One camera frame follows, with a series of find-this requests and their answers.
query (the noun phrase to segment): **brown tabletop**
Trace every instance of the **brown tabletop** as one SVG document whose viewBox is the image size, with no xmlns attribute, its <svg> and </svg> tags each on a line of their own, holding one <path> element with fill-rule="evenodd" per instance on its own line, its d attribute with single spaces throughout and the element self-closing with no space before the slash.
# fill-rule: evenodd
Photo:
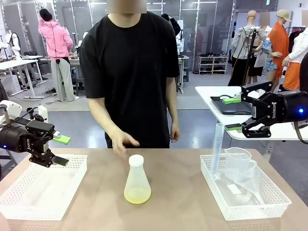
<svg viewBox="0 0 308 231">
<path fill-rule="evenodd" d="M 55 154 L 88 155 L 88 171 L 62 221 L 5 220 L 6 231 L 306 231 L 308 208 L 256 150 L 253 159 L 291 199 L 282 218 L 226 222 L 200 171 L 200 155 L 209 149 L 129 150 L 144 156 L 152 188 L 142 205 L 127 202 L 123 192 L 128 161 L 107 149 L 53 149 Z M 2 194 L 30 165 L 25 159 L 0 182 Z"/>
</svg>

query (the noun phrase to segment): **white tray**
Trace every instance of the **white tray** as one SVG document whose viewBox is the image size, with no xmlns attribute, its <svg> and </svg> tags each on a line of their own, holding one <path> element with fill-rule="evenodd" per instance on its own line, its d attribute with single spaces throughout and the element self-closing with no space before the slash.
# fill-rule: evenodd
<svg viewBox="0 0 308 231">
<path fill-rule="evenodd" d="M 61 220 L 87 171 L 87 155 L 64 154 L 67 166 L 31 164 L 0 197 L 7 219 Z"/>
<path fill-rule="evenodd" d="M 218 169 L 225 167 L 225 154 L 221 154 Z M 249 220 L 262 218 L 279 218 L 292 203 L 290 199 L 272 182 L 269 177 L 257 167 L 260 172 L 259 192 L 264 199 L 264 205 L 229 206 L 219 187 L 212 178 L 209 168 L 211 155 L 201 155 L 201 172 L 225 218 L 229 220 Z"/>
</svg>

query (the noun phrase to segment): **black beanie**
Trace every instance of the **black beanie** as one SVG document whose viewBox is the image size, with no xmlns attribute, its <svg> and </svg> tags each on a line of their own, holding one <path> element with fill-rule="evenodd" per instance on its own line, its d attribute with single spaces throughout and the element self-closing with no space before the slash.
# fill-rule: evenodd
<svg viewBox="0 0 308 231">
<path fill-rule="evenodd" d="M 49 22 L 52 19 L 52 14 L 49 13 L 47 9 L 41 9 L 39 11 L 39 14 L 42 17 L 42 19 L 44 19 L 44 21 L 46 22 Z"/>
<path fill-rule="evenodd" d="M 169 15 L 168 14 L 164 13 L 164 14 L 162 14 L 162 17 L 169 22 Z"/>
</svg>

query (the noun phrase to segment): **pink jacket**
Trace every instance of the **pink jacket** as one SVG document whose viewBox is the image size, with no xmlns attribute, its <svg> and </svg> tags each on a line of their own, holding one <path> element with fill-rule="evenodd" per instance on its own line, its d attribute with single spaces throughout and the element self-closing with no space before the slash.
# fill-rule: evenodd
<svg viewBox="0 0 308 231">
<path fill-rule="evenodd" d="M 40 18 L 38 32 L 46 39 L 47 54 L 52 60 L 68 57 L 73 41 L 66 29 L 57 22 L 45 22 Z"/>
</svg>

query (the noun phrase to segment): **gray sweatpants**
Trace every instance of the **gray sweatpants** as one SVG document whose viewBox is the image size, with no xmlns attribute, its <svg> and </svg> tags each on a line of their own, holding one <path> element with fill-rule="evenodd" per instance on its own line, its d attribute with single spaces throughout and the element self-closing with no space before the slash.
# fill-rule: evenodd
<svg viewBox="0 0 308 231">
<path fill-rule="evenodd" d="M 71 65 L 64 59 L 60 58 L 59 64 L 56 60 L 51 61 L 51 72 L 55 84 L 55 89 L 60 101 L 75 100 L 73 83 L 71 77 Z"/>
</svg>

